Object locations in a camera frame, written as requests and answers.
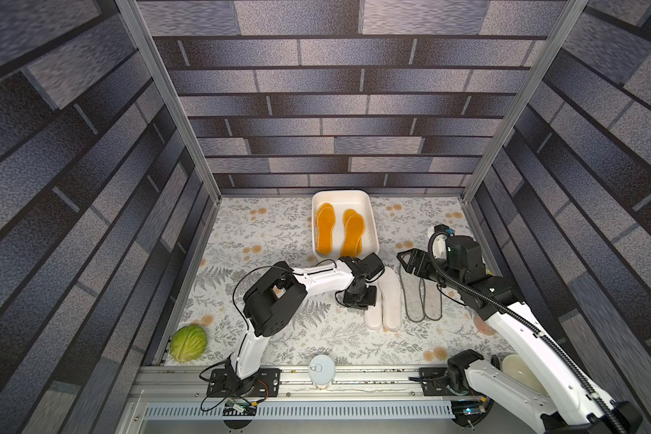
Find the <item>cream ceramic bowl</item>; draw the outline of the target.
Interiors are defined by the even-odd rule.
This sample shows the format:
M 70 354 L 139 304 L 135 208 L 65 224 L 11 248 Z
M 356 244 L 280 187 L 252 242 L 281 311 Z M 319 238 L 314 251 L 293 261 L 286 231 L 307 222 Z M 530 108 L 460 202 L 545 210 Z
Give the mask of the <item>cream ceramic bowl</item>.
M 522 383 L 535 392 L 544 396 L 549 395 L 526 362 L 518 354 L 509 354 L 506 356 L 501 362 L 501 370 L 506 375 L 515 379 L 515 381 Z

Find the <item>grey insole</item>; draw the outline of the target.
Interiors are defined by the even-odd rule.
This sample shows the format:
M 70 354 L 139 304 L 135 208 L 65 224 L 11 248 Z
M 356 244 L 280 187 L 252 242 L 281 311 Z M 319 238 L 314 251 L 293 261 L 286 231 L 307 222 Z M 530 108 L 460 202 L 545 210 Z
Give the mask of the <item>grey insole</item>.
M 443 317 L 443 302 L 439 290 L 432 285 L 427 288 L 426 280 L 420 280 L 419 291 L 423 317 L 430 321 L 439 321 Z
M 404 310 L 408 320 L 412 323 L 421 323 L 425 315 L 425 289 L 422 280 L 399 270 L 401 290 L 403 291 Z

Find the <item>left grey insole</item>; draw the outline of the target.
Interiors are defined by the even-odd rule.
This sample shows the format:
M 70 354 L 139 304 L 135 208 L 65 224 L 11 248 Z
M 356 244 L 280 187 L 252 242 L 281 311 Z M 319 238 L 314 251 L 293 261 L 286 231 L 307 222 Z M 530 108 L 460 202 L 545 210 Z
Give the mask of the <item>left grey insole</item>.
M 425 289 L 422 280 L 399 270 L 401 290 L 403 291 L 404 310 L 408 320 L 412 323 L 421 323 L 425 315 Z

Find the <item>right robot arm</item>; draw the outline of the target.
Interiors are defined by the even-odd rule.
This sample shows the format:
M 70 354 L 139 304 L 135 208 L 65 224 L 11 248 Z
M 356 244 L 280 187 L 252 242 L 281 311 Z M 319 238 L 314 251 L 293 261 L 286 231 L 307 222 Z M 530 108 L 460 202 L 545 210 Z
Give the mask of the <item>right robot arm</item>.
M 462 302 L 510 343 L 544 392 L 493 366 L 474 350 L 448 360 L 453 392 L 477 392 L 500 404 L 536 433 L 634 433 L 643 422 L 628 401 L 615 401 L 547 333 L 520 289 L 488 274 L 480 245 L 437 227 L 426 250 L 397 255 L 401 270 L 459 292 Z

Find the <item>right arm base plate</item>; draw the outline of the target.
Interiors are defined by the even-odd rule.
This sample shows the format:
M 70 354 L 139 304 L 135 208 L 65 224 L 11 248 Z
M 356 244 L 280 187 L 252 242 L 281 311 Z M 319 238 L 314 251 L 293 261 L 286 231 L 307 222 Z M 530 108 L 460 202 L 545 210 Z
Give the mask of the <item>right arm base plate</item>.
M 468 387 L 463 383 L 461 371 L 456 367 L 422 367 L 417 376 L 424 396 L 466 396 Z

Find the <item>white insole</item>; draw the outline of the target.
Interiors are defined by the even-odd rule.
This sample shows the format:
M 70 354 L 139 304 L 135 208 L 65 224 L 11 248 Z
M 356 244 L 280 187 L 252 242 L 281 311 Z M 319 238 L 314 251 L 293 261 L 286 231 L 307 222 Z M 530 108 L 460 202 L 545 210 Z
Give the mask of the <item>white insole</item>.
M 384 268 L 383 276 L 376 283 L 381 294 L 383 327 L 390 332 L 399 332 L 403 312 L 401 283 L 390 267 Z
M 374 305 L 367 307 L 365 311 L 365 325 L 368 329 L 378 331 L 383 328 L 383 295 L 380 289 L 382 276 L 378 277 L 367 289 L 374 289 L 376 295 Z

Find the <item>aluminium front rail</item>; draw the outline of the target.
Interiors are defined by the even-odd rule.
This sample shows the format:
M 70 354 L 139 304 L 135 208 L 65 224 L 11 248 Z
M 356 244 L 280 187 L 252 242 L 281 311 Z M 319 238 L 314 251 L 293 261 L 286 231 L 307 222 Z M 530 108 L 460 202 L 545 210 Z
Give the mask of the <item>aluminium front rail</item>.
M 305 365 L 280 365 L 278 392 L 263 394 L 278 401 L 414 401 L 426 400 L 418 377 L 421 365 L 339 365 L 329 387 L 319 389 Z M 149 366 L 139 369 L 128 403 L 205 403 L 233 397 L 221 390 L 208 395 L 210 374 L 202 366 Z

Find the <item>right white insole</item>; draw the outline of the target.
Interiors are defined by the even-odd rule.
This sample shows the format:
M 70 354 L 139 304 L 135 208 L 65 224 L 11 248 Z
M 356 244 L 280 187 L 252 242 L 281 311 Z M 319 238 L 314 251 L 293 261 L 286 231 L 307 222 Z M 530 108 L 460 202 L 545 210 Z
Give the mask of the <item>right white insole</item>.
M 381 294 L 383 327 L 390 332 L 399 332 L 403 312 L 401 283 L 390 267 L 384 268 L 383 276 L 376 283 Z

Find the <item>floral patterned table mat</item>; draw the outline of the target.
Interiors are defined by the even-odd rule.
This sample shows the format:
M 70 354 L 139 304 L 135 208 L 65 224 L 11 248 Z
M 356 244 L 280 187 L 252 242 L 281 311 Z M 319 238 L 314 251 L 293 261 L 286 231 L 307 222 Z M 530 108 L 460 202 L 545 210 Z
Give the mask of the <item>floral patterned table mat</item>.
M 459 202 L 443 197 L 375 197 L 374 219 L 379 256 L 388 267 L 396 255 L 427 244 L 427 230 L 448 224 L 469 234 Z M 199 325 L 208 339 L 199 365 L 226 358 L 244 331 L 242 296 L 266 266 L 284 260 L 293 267 L 315 265 L 312 251 L 312 201 L 308 197 L 229 198 L 222 202 L 195 282 L 179 318 L 180 327 Z M 326 354 L 339 365 L 439 365 L 473 349 L 483 356 L 511 352 L 499 336 L 484 336 L 476 316 L 460 305 L 459 293 L 439 290 L 443 317 L 412 323 L 403 309 L 399 332 L 367 328 L 363 313 L 345 309 L 329 295 L 307 300 L 288 325 L 271 338 L 262 357 L 266 365 L 305 365 Z

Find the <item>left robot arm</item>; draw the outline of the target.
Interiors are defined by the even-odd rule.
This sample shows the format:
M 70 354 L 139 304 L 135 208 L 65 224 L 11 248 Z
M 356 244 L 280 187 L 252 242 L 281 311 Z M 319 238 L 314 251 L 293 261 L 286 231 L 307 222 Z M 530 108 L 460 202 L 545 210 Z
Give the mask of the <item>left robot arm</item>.
M 332 293 L 347 309 L 367 310 L 376 303 L 375 282 L 383 274 L 383 262 L 374 253 L 364 259 L 325 260 L 307 269 L 290 267 L 285 261 L 267 267 L 243 296 L 246 330 L 225 363 L 231 381 L 240 387 L 252 385 L 269 339 L 291 321 L 306 299 Z

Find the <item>right grey insole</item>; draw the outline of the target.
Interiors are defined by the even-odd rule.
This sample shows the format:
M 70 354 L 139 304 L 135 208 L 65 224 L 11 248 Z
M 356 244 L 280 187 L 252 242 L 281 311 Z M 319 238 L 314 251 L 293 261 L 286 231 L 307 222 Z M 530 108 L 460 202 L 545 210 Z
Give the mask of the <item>right grey insole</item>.
M 439 290 L 432 285 L 427 288 L 426 280 L 420 280 L 419 291 L 423 317 L 430 321 L 439 321 L 443 317 L 443 302 Z

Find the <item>round tin can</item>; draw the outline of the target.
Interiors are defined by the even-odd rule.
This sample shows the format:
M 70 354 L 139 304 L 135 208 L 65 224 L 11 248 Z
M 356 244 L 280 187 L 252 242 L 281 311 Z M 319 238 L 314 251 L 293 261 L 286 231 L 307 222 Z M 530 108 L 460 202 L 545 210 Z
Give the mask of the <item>round tin can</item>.
M 497 333 L 497 331 L 495 331 L 493 327 L 490 327 L 490 325 L 488 325 L 480 316 L 474 316 L 473 322 L 477 332 L 481 335 L 494 336 Z

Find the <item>left white insole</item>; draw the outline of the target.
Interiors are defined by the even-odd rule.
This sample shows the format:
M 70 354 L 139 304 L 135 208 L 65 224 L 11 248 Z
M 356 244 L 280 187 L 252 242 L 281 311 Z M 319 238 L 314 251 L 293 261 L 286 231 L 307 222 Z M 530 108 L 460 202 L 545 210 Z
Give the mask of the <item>left white insole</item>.
M 374 289 L 376 295 L 374 305 L 367 307 L 365 311 L 365 325 L 368 329 L 378 331 L 383 328 L 383 295 L 380 289 L 382 276 L 378 277 L 367 289 Z

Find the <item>green cabbage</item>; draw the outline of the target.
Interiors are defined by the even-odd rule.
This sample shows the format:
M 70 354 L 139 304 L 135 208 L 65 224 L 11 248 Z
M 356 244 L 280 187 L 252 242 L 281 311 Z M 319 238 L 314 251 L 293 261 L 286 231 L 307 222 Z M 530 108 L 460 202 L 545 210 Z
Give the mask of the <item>green cabbage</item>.
M 170 341 L 170 356 L 178 363 L 198 359 L 207 347 L 207 334 L 200 325 L 187 325 L 180 328 Z

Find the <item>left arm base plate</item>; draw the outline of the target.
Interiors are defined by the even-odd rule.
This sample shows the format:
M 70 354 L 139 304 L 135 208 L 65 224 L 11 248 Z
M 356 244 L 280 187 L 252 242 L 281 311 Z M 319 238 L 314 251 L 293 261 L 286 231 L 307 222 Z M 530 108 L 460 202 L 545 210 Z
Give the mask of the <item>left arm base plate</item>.
M 256 374 L 239 380 L 232 370 L 214 369 L 207 380 L 206 395 L 210 398 L 274 398 L 280 390 L 281 374 L 282 370 L 278 368 L 260 368 Z

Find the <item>white plastic storage box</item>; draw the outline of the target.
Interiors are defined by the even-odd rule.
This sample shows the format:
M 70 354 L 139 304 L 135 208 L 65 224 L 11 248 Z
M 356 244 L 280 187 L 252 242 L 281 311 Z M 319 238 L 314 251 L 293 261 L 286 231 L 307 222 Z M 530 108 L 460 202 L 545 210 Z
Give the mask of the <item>white plastic storage box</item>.
M 327 224 L 319 224 L 318 211 L 325 205 L 333 208 L 333 219 L 327 219 Z M 374 209 L 370 196 L 361 190 L 330 190 L 320 191 L 312 196 L 312 251 L 319 259 L 336 260 L 342 256 L 343 247 L 347 240 L 354 240 L 358 225 L 347 224 L 345 214 L 352 210 L 361 216 L 363 231 L 359 237 L 361 251 L 357 255 L 363 259 L 371 253 L 379 253 L 380 244 L 374 219 Z M 325 235 L 331 240 L 331 250 L 323 252 L 318 249 L 319 242 L 323 239 L 319 230 L 324 229 Z

